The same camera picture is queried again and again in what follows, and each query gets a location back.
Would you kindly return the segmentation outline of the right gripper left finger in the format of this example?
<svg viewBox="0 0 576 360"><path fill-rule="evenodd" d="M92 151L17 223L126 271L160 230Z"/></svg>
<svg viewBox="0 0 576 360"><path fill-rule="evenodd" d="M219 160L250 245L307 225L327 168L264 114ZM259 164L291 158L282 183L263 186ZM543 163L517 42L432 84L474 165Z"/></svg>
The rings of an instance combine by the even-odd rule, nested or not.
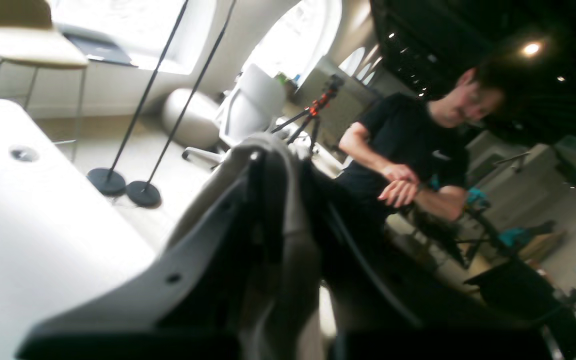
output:
<svg viewBox="0 0 576 360"><path fill-rule="evenodd" d="M198 227L125 284L36 325L19 360L261 360L254 330L281 276L284 174L265 155Z"/></svg>

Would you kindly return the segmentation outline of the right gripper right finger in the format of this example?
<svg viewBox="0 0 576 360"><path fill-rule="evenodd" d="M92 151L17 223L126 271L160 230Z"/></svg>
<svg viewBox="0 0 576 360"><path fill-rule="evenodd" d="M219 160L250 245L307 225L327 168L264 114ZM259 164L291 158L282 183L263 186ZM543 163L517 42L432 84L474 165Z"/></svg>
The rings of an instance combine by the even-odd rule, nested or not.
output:
<svg viewBox="0 0 576 360"><path fill-rule="evenodd" d="M311 161L300 170L337 330L329 360L551 359L538 331L436 279Z"/></svg>

